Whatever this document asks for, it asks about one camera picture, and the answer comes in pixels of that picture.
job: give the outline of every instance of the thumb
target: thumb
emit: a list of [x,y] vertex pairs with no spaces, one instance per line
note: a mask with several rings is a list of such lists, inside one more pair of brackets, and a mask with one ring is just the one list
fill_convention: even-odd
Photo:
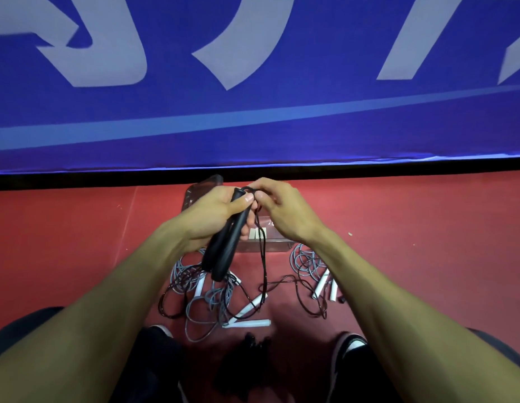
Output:
[[236,199],[228,204],[228,210],[230,215],[235,215],[236,213],[242,212],[246,210],[249,206],[252,205],[252,201],[255,196],[250,192],[243,195],[241,198]]
[[256,201],[262,205],[269,213],[275,209],[276,204],[271,197],[262,191],[256,191]]

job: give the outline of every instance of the red floor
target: red floor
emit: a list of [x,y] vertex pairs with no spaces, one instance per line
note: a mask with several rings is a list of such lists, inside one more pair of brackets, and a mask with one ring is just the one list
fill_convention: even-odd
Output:
[[[520,171],[293,184],[330,228],[398,284],[520,352]],[[39,308],[75,301],[179,212],[185,189],[0,192],[0,328]],[[267,268],[271,279],[289,272],[288,255],[269,254]],[[259,255],[237,255],[232,270],[255,294]],[[329,342],[340,331],[358,331],[350,310],[329,303],[326,321],[309,318],[291,286],[272,292],[265,307],[261,315],[273,325],[256,333],[273,337],[297,402],[323,401]],[[183,337],[183,322],[169,322],[155,309],[148,322]],[[214,400],[193,381],[209,379],[211,363],[243,334],[219,329],[188,350],[190,400]]]

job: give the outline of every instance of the forearm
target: forearm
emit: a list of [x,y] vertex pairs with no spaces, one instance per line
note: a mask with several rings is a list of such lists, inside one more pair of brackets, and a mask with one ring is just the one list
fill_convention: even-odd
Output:
[[520,369],[491,346],[392,283],[330,230],[311,246],[407,401],[520,401]]
[[0,356],[0,401],[108,401],[139,329],[181,255],[163,224],[101,284]]

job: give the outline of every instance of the right hand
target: right hand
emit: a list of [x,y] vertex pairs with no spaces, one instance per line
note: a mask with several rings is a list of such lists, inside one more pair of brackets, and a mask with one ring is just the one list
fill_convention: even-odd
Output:
[[267,209],[275,228],[284,237],[310,247],[318,231],[325,228],[297,188],[289,183],[260,178],[249,186],[261,189],[256,191],[256,201]]

